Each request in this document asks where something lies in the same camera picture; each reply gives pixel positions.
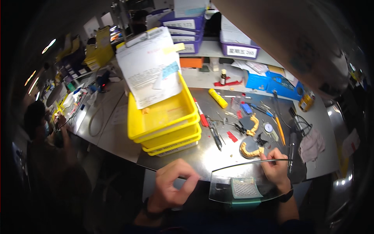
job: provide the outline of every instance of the wristwatch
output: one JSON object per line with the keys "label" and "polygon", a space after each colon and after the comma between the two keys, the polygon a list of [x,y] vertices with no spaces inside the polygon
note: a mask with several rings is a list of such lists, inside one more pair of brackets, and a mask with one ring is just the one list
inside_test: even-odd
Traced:
{"label": "wristwatch", "polygon": [[279,201],[282,203],[288,202],[288,200],[292,197],[294,194],[294,187],[291,184],[291,190],[287,194],[283,194],[280,197],[278,197]]}
{"label": "wristwatch", "polygon": [[147,197],[147,199],[144,201],[143,203],[143,211],[145,213],[145,216],[151,220],[157,220],[157,219],[160,219],[166,210],[160,212],[160,213],[151,213],[151,212],[148,212],[148,200],[149,200],[149,197]]}

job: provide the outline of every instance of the shelf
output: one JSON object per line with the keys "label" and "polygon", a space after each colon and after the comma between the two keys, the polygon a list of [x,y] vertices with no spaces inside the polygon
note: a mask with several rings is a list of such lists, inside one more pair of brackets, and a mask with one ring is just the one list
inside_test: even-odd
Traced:
{"label": "shelf", "polygon": [[225,56],[222,53],[221,45],[218,41],[203,41],[199,53],[197,54],[179,54],[180,57],[217,57],[217,58],[232,58],[239,60],[248,60],[258,63],[273,65],[276,67],[283,68],[273,57],[266,53],[263,49],[258,52],[257,58],[254,59],[245,59],[245,58],[236,58],[233,56]]}

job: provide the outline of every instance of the blue tape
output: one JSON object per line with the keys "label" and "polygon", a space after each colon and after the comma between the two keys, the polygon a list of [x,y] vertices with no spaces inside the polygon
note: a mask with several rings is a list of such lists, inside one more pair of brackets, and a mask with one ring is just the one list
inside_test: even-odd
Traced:
{"label": "blue tape", "polygon": [[172,62],[171,64],[167,65],[162,69],[162,79],[164,80],[170,74],[177,72],[179,70],[179,66],[176,61]]}
{"label": "blue tape", "polygon": [[205,8],[194,8],[194,9],[188,9],[184,11],[185,15],[192,15],[192,14],[202,14],[205,11]]}

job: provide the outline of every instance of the gray cloth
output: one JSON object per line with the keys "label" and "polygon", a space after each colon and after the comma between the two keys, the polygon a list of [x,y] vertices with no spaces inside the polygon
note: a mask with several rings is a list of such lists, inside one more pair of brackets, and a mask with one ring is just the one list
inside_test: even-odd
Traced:
{"label": "gray cloth", "polygon": [[318,154],[325,150],[325,141],[322,134],[313,128],[301,141],[299,154],[304,163],[316,161]]}

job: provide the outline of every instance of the person's left hand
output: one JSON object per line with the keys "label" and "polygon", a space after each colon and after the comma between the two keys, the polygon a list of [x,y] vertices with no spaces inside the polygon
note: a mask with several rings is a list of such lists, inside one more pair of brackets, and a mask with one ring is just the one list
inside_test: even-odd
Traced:
{"label": "person's left hand", "polygon": [[[173,186],[179,176],[187,180],[180,190]],[[177,159],[156,171],[156,188],[148,200],[147,210],[160,213],[167,208],[183,205],[196,187],[200,176],[183,159]]]}

